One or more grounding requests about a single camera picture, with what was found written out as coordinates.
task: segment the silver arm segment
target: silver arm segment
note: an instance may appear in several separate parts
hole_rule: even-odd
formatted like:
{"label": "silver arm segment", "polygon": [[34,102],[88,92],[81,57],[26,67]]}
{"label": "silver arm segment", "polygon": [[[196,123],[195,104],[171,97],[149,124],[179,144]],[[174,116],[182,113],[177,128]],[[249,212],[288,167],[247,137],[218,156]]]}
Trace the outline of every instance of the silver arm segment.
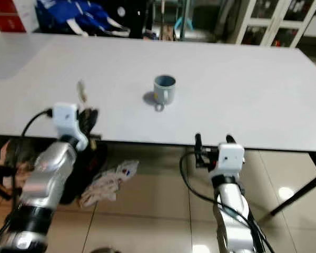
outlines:
{"label": "silver arm segment", "polygon": [[35,170],[23,187],[22,204],[56,210],[75,160],[75,150],[69,143],[51,144],[36,160]]}
{"label": "silver arm segment", "polygon": [[15,219],[13,217],[11,229],[0,239],[0,252],[46,250],[46,232],[75,160],[75,150],[66,142],[54,142],[40,154],[35,163],[35,170],[23,187],[20,197],[21,211],[18,211]]}
{"label": "silver arm segment", "polygon": [[[221,143],[218,150],[218,161],[214,170],[209,173],[210,179],[212,180],[219,176],[222,178],[233,178],[234,181],[238,182],[239,173],[244,162],[244,148],[236,143]],[[218,202],[243,214],[246,219],[248,218],[248,203],[236,183],[220,183],[217,186],[213,186],[216,195],[218,195]],[[213,213],[218,222],[217,238],[220,252],[254,252],[253,237],[249,227],[234,220],[227,213],[221,211],[217,205],[214,205]],[[239,216],[236,216],[236,218],[245,223]]]}
{"label": "silver arm segment", "polygon": [[51,144],[37,158],[35,170],[23,187],[19,207],[10,218],[8,232],[0,239],[0,252],[46,251],[46,235],[66,180],[73,171],[76,151],[87,147],[76,105],[58,103],[52,113],[60,141]]}

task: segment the robotic arm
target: robotic arm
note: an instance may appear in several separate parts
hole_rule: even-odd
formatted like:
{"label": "robotic arm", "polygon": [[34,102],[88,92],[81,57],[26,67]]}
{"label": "robotic arm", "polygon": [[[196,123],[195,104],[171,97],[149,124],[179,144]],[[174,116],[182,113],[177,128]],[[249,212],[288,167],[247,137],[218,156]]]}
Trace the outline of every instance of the robotic arm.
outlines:
{"label": "robotic arm", "polygon": [[[230,135],[226,137],[227,143],[220,143],[218,149],[202,148],[200,134],[197,134],[195,139],[196,167],[208,168],[215,200],[253,222],[253,216],[239,185],[239,173],[244,163],[244,148]],[[209,163],[205,163],[200,154],[205,155]],[[265,252],[260,235],[251,230],[236,213],[229,209],[225,210],[221,205],[214,205],[213,213],[218,222],[217,238],[220,252]]]}
{"label": "robotic arm", "polygon": [[8,231],[0,239],[0,253],[39,253],[47,249],[46,235],[65,182],[72,173],[77,152],[88,144],[80,131],[77,106],[56,104],[53,121],[59,140],[37,158],[35,170],[23,187],[20,204],[11,214]]}

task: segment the red box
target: red box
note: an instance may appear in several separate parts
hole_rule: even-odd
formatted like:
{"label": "red box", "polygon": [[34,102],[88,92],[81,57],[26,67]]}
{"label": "red box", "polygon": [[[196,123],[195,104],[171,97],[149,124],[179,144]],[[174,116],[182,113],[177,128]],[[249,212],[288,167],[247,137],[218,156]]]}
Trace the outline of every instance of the red box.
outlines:
{"label": "red box", "polygon": [[0,31],[25,33],[37,28],[35,0],[0,0]]}
{"label": "red box", "polygon": [[15,13],[17,10],[13,0],[0,0],[0,13]]}
{"label": "red box", "polygon": [[2,32],[21,32],[25,33],[20,17],[17,14],[0,15],[0,31]]}

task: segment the black table frame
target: black table frame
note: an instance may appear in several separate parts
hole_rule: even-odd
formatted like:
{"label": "black table frame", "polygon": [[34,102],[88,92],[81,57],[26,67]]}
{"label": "black table frame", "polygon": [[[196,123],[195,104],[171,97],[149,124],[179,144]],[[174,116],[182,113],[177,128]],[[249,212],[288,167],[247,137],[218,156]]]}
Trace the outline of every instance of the black table frame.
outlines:
{"label": "black table frame", "polygon": [[[316,167],[316,152],[308,152],[312,162],[314,163]],[[300,190],[298,190],[291,198],[287,199],[285,202],[280,204],[278,207],[273,209],[270,214],[272,216],[276,215],[278,212],[282,211],[283,208],[289,206],[290,204],[294,203],[296,200],[303,197],[305,194],[307,194],[309,191],[314,189],[316,187],[316,177],[312,179],[309,183],[307,183],[305,186],[303,186]]]}

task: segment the table leg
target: table leg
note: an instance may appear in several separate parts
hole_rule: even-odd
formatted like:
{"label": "table leg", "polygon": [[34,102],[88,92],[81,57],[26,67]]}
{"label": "table leg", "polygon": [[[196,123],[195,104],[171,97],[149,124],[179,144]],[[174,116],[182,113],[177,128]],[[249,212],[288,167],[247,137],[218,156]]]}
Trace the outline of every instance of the table leg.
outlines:
{"label": "table leg", "polygon": [[[310,152],[309,156],[313,163],[316,166],[316,152]],[[303,186],[300,190],[298,190],[291,198],[287,199],[285,202],[280,204],[278,207],[276,207],[274,210],[270,212],[271,215],[276,215],[278,212],[280,212],[283,208],[289,206],[291,203],[295,202],[299,198],[301,198],[303,195],[311,191],[316,187],[316,177],[311,180],[309,183],[307,183],[305,186]]]}
{"label": "table leg", "polygon": [[190,4],[191,4],[191,0],[184,0],[183,18],[182,18],[182,24],[180,27],[180,35],[179,35],[179,39],[181,41],[185,39],[185,32],[186,32],[186,26],[187,26],[187,19],[189,18]]}

